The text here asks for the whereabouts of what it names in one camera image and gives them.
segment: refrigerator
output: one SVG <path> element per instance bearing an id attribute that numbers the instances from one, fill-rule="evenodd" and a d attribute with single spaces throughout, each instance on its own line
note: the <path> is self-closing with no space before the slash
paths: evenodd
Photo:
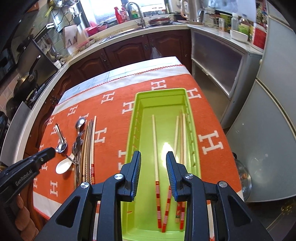
<path id="1" fill-rule="evenodd" d="M 271 4 L 267 7 L 268 32 L 257 77 L 226 135 L 251 176 L 247 202 L 296 195 L 296 34 Z"/>

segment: metal screw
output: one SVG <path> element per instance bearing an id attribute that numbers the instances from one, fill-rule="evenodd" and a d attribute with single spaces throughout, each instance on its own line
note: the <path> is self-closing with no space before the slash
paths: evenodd
<path id="1" fill-rule="evenodd" d="M 88 188 L 88 187 L 89 187 L 89 183 L 84 182 L 84 183 L 81 183 L 80 186 L 81 186 L 82 188 Z"/>
<path id="2" fill-rule="evenodd" d="M 120 179 L 123 178 L 123 175 L 120 174 L 120 173 L 118 173 L 118 174 L 115 174 L 115 175 L 114 175 L 114 178 L 115 178 L 116 180 L 120 180 Z"/>
<path id="3" fill-rule="evenodd" d="M 227 187 L 227 183 L 224 182 L 224 181 L 220 181 L 219 186 L 222 187 L 222 188 L 225 188 L 225 187 Z"/>
<path id="4" fill-rule="evenodd" d="M 186 173 L 186 174 L 185 174 L 185 178 L 186 178 L 186 179 L 192 179 L 192 178 L 193 178 L 193 174 L 191 174 L 191 173 Z"/>

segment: red chopstick handle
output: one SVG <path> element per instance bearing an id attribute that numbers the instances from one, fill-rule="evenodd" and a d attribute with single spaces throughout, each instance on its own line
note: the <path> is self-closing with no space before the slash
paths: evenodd
<path id="1" fill-rule="evenodd" d="M 94 178 L 94 164 L 91 165 L 91 184 L 96 184 L 95 178 Z"/>
<path id="2" fill-rule="evenodd" d="M 182 206 L 182 202 L 178 202 L 177 203 L 177 209 L 176 209 L 175 223 L 179 223 L 180 222 L 181 206 Z"/>
<path id="3" fill-rule="evenodd" d="M 182 202 L 181 206 L 181 222 L 180 222 L 180 230 L 183 230 L 184 228 L 184 219 L 185 219 L 185 207 L 186 207 L 186 202 Z"/>
<path id="4" fill-rule="evenodd" d="M 168 223 L 168 212 L 170 210 L 170 201 L 172 199 L 172 190 L 170 188 L 170 186 L 168 187 L 168 198 L 167 198 L 167 203 L 165 205 L 165 216 L 163 218 L 163 229 L 162 229 L 162 233 L 165 233 L 165 229 L 166 229 L 166 225 Z"/>
<path id="5" fill-rule="evenodd" d="M 157 207 L 157 225 L 161 229 L 161 210 L 160 210 L 160 188 L 159 181 L 155 181 L 155 191 L 156 191 L 156 207 Z"/>

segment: sink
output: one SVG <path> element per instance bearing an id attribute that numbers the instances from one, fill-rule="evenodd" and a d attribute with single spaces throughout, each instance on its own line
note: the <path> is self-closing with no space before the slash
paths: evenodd
<path id="1" fill-rule="evenodd" d="M 140 27 L 131 28 L 131 29 L 128 29 L 128 30 L 122 31 L 122 32 L 120 32 L 120 33 L 117 33 L 117 34 L 111 35 L 111 36 L 109 36 L 109 37 L 103 39 L 103 40 L 101 41 L 101 43 L 103 43 L 103 42 L 105 42 L 105 41 L 107 41 L 107 40 L 113 39 L 113 38 L 115 38 L 115 37 L 117 37 L 117 36 L 121 36 L 121 35 L 123 35 L 123 34 L 128 34 L 128 33 L 131 33 L 131 32 L 137 31 L 137 30 L 140 30 L 140 29 L 144 29 L 144 28 L 143 28 L 142 26 L 140 26 Z"/>

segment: wok handle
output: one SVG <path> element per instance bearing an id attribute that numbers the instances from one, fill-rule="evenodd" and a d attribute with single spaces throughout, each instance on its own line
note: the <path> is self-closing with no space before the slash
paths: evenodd
<path id="1" fill-rule="evenodd" d="M 33 69 L 35 68 L 35 65 L 37 64 L 37 62 L 38 62 L 38 60 L 40 59 L 40 57 L 41 57 L 41 55 L 39 55 L 39 56 L 35 59 L 34 63 L 32 64 L 32 66 L 31 66 L 31 68 L 30 68 L 30 70 L 29 70 L 29 75 L 33 73 Z"/>

